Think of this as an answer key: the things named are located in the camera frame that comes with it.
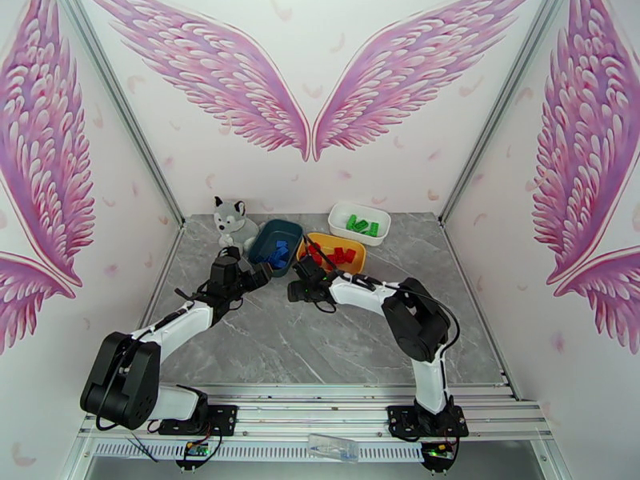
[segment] wall mural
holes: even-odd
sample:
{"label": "wall mural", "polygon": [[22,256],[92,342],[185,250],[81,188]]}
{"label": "wall mural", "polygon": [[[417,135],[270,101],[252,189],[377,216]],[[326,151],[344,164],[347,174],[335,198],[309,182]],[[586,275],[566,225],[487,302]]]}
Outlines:
{"label": "wall mural", "polygon": [[589,261],[638,162],[640,79],[602,0],[570,0],[551,57],[534,193],[539,242],[555,253],[547,284],[589,299],[598,332],[640,349],[640,246]]}
{"label": "wall mural", "polygon": [[227,130],[317,161],[327,147],[373,142],[435,99],[504,37],[525,0],[460,0],[381,29],[353,56],[313,126],[269,55],[236,27],[156,0],[94,1],[148,67]]}
{"label": "wall mural", "polygon": [[31,0],[0,72],[0,181],[41,262],[0,251],[0,354],[33,334],[43,300],[82,286],[74,256],[92,242],[94,199],[81,105],[58,8]]}

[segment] gray plush dog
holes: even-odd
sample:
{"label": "gray plush dog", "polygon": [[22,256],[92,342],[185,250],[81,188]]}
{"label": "gray plush dog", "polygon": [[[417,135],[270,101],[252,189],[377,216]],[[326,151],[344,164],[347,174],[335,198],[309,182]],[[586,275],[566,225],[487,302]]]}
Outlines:
{"label": "gray plush dog", "polygon": [[245,216],[245,203],[224,203],[219,196],[216,196],[214,204],[215,225],[221,234],[218,240],[220,246],[236,246],[248,252],[258,235],[259,228],[255,222]]}

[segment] white bowl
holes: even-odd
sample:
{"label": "white bowl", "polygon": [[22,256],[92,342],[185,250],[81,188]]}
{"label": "white bowl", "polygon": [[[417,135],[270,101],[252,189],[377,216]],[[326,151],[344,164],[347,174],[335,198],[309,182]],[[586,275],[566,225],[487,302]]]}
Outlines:
{"label": "white bowl", "polygon": [[[378,222],[378,236],[359,234],[346,229],[346,223],[351,215],[355,214],[358,220],[363,218],[371,224]],[[379,246],[389,233],[391,226],[391,216],[385,211],[368,206],[356,205],[355,203],[337,203],[329,213],[329,229],[333,235],[350,238],[368,246]]]}

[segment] marble tabletop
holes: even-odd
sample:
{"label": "marble tabletop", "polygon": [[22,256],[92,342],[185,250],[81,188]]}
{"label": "marble tabletop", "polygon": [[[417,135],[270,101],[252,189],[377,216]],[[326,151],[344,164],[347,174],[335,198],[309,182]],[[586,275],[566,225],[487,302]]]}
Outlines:
{"label": "marble tabletop", "polygon": [[[257,223],[272,218],[298,222],[306,232],[328,233],[325,214],[252,216]],[[502,382],[501,367],[433,214],[391,218],[384,243],[367,247],[363,272],[388,282],[413,276],[456,313],[461,336],[447,351],[449,382]],[[213,215],[188,219],[154,319],[182,304],[175,287],[189,293],[207,279],[220,250],[218,237]],[[246,294],[239,310],[169,356],[162,364],[161,379],[184,385],[414,382],[410,360],[383,317],[352,306],[324,314],[310,303],[288,302],[286,286],[295,279],[289,270],[285,277]]]}

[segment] plush toy ear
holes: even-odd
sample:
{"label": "plush toy ear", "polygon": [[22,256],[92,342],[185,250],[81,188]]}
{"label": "plush toy ear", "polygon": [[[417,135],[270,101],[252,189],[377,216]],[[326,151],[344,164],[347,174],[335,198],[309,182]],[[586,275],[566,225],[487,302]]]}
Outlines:
{"label": "plush toy ear", "polygon": [[240,213],[240,215],[244,216],[245,215],[245,203],[244,202],[236,202],[235,206],[235,210]]}

